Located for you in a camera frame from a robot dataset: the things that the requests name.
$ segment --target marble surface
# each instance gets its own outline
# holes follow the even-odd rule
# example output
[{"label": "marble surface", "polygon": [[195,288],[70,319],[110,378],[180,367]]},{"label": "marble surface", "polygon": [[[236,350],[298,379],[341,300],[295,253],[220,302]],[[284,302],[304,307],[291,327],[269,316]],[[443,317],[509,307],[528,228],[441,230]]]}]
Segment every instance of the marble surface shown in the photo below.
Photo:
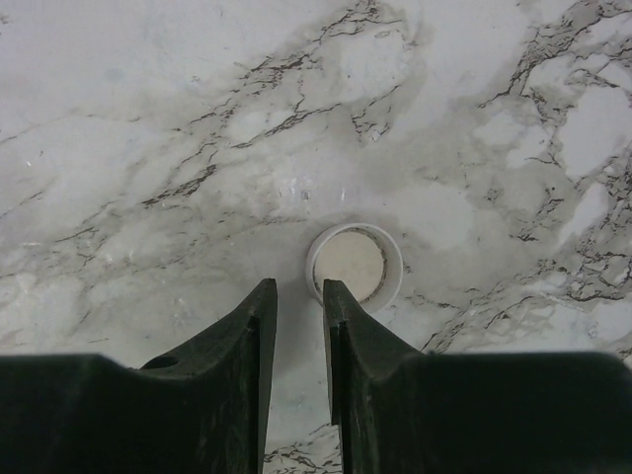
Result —
[{"label": "marble surface", "polygon": [[632,2],[0,0],[0,353],[139,366],[275,277],[267,472],[342,472],[329,225],[423,351],[632,364]]}]

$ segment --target black object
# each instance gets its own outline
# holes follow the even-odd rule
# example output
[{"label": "black object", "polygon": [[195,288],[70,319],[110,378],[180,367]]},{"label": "black object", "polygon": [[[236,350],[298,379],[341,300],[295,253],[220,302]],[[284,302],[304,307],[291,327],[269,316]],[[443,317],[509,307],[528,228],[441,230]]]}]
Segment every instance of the black object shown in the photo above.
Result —
[{"label": "black object", "polygon": [[261,473],[275,281],[147,362],[0,358],[0,472]]},{"label": "black object", "polygon": [[601,354],[422,355],[325,281],[345,474],[632,472],[632,374]]}]

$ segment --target white circular object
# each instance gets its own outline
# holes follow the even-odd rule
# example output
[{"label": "white circular object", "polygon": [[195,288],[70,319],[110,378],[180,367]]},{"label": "white circular object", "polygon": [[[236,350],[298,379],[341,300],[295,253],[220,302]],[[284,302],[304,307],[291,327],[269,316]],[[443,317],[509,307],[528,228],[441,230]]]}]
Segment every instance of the white circular object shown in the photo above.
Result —
[{"label": "white circular object", "polygon": [[388,306],[402,284],[402,254],[383,229],[364,223],[327,229],[307,254],[305,277],[323,304],[322,280],[340,279],[367,313]]}]

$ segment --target small white container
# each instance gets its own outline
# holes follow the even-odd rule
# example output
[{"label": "small white container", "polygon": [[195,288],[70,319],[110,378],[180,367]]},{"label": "small white container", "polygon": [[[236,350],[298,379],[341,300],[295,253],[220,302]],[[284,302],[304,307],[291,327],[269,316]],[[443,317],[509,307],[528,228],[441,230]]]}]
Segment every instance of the small white container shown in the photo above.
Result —
[{"label": "small white container", "polygon": [[382,251],[382,258],[384,259],[384,275],[380,286],[376,291],[368,297],[364,302],[361,302],[362,309],[367,313],[375,313],[381,309],[387,307],[397,296],[399,287],[402,284],[403,276],[403,262],[402,253],[399,247],[393,240],[393,238],[383,229],[372,224],[365,224],[362,222],[352,222],[349,224],[339,224],[334,227],[330,227],[325,232],[320,234],[314,241],[307,254],[307,263],[305,266],[305,278],[307,279],[307,286],[318,300],[323,304],[323,295],[321,294],[318,285],[315,281],[314,268],[316,266],[316,259],[321,249],[325,246],[329,240],[335,235],[342,232],[349,232],[354,229],[358,229],[362,233],[368,235],[373,239],[377,246]]}]

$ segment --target white marble countertop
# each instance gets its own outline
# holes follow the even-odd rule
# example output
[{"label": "white marble countertop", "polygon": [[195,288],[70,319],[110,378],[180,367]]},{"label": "white marble countertop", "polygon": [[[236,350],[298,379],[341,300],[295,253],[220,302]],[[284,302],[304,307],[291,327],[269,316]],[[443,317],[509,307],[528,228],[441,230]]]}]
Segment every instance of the white marble countertop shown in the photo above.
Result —
[{"label": "white marble countertop", "polygon": [[414,347],[631,362],[631,100],[629,0],[0,0],[0,353],[139,366],[275,277],[267,472],[341,472],[302,274],[359,220]]}]

